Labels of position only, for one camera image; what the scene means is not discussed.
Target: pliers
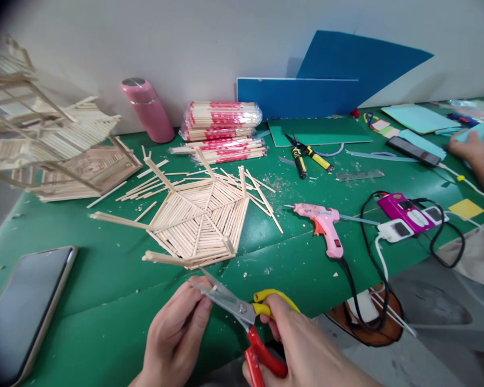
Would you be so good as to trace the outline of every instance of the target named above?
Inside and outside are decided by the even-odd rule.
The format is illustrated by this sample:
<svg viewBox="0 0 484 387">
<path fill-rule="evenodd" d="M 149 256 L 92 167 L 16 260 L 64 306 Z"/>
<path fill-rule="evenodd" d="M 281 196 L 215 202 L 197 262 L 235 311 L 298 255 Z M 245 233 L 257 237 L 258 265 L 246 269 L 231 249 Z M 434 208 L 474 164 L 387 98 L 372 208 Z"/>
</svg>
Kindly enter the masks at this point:
<svg viewBox="0 0 484 387">
<path fill-rule="evenodd" d="M 271 310 L 267 305 L 258 304 L 259 301 L 265 300 L 267 296 L 271 294 L 278 294 L 294 310 L 299 312 L 297 306 L 284 293 L 274 289 L 267 289 L 255 293 L 255 302 L 248 303 L 235 296 L 206 270 L 203 268 L 200 269 L 213 285 L 213 288 L 208 289 L 193 282 L 190 282 L 190 284 L 202 294 L 210 298 L 214 303 L 230 312 L 238 320 L 238 322 L 242 324 L 247 332 L 247 337 L 249 338 L 251 346 L 246 349 L 245 357 L 253 387 L 265 387 L 264 378 L 262 377 L 262 372 L 260 371 L 258 359 L 260 359 L 261 363 L 265 365 L 274 375 L 279 378 L 285 378 L 288 373 L 287 365 L 276 359 L 269 352 L 262 342 L 254 323 L 259 314 L 265 314 L 266 316 L 273 318 Z"/>
<path fill-rule="evenodd" d="M 305 178 L 307 176 L 307 168 L 303 162 L 303 158 L 301 157 L 302 153 L 309 156 L 313 159 L 316 163 L 318 163 L 323 169 L 325 169 L 328 173 L 332 173 L 334 170 L 333 165 L 327 162 L 324 158 L 319 156 L 319 154 L 312 149 L 310 145 L 305 145 L 297 139 L 297 136 L 293 134 L 294 138 L 289 136 L 287 133 L 284 133 L 285 137 L 290 141 L 293 146 L 292 149 L 292 156 L 294 157 L 294 162 L 296 163 L 297 171 L 300 174 L 300 178 Z"/>
</svg>

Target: pink glue gun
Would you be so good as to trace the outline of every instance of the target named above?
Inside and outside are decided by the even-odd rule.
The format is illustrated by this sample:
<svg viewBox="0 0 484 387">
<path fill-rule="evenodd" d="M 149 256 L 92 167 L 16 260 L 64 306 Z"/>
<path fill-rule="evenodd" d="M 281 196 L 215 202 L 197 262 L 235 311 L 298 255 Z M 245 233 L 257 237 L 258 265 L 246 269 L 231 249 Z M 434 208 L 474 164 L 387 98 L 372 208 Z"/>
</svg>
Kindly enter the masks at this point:
<svg viewBox="0 0 484 387">
<path fill-rule="evenodd" d="M 326 209 L 322 206 L 313 204 L 296 203 L 294 206 L 287 206 L 294 209 L 298 215 L 310 218 L 316 224 L 314 235 L 324 234 L 328 250 L 326 255 L 330 258 L 340 259 L 343 257 L 343 245 L 340 243 L 334 223 L 340 219 L 339 211 Z"/>
</svg>

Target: yellow paper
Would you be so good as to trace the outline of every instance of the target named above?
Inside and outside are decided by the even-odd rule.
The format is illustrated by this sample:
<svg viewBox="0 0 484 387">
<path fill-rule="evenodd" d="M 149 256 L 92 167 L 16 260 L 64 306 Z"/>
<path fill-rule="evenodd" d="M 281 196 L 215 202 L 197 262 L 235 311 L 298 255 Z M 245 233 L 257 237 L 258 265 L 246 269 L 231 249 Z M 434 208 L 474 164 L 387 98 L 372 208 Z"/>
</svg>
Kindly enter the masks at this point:
<svg viewBox="0 0 484 387">
<path fill-rule="evenodd" d="M 484 210 L 473 203 L 470 199 L 464 199 L 458 203 L 455 203 L 453 206 L 448 207 L 448 209 L 452 212 L 455 212 L 457 215 L 461 215 L 468 219 L 472 219 L 477 215 L 484 212 Z"/>
</svg>

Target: hand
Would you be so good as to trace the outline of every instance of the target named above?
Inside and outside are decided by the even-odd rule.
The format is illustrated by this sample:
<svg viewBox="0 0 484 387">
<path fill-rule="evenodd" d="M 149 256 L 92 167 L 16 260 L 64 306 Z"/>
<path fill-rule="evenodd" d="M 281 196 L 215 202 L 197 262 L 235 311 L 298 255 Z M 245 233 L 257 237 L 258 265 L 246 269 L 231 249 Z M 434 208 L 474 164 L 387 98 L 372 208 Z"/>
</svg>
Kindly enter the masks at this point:
<svg viewBox="0 0 484 387">
<path fill-rule="evenodd" d="M 471 131 L 469 133 L 468 142 L 460 142 L 455 139 L 459 134 L 464 133 L 467 130 L 468 129 L 463 129 L 450 138 L 448 150 L 450 153 L 468 162 L 471 162 L 472 160 L 484 160 L 484 143 L 480 140 L 476 131 Z"/>
<path fill-rule="evenodd" d="M 211 287 L 206 277 L 188 279 Z M 194 370 L 212 301 L 183 283 L 152 320 L 144 367 L 131 387 L 182 387 Z"/>
<path fill-rule="evenodd" d="M 279 379 L 261 364 L 266 387 L 380 385 L 348 360 L 315 322 L 292 310 L 280 296 L 270 295 L 265 304 L 271 308 L 275 320 L 262 315 L 260 318 L 263 323 L 269 323 L 274 339 L 283 343 L 289 368 L 287 377 Z M 246 363 L 242 371 L 251 385 Z"/>
</svg>

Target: blue board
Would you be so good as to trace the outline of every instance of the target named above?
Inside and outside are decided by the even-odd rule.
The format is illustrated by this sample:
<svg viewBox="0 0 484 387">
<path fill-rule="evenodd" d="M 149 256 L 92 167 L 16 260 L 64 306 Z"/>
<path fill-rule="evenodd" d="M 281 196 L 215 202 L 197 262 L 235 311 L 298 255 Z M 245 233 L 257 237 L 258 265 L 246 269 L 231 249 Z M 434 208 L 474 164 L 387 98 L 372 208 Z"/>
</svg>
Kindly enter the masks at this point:
<svg viewBox="0 0 484 387">
<path fill-rule="evenodd" d="M 237 78 L 237 101 L 256 102 L 263 120 L 323 118 L 343 114 L 341 106 L 355 93 L 358 80 Z"/>
<path fill-rule="evenodd" d="M 392 81 L 433 57 L 420 49 L 336 31 L 317 31 L 296 78 L 358 79 L 348 114 Z"/>
</svg>

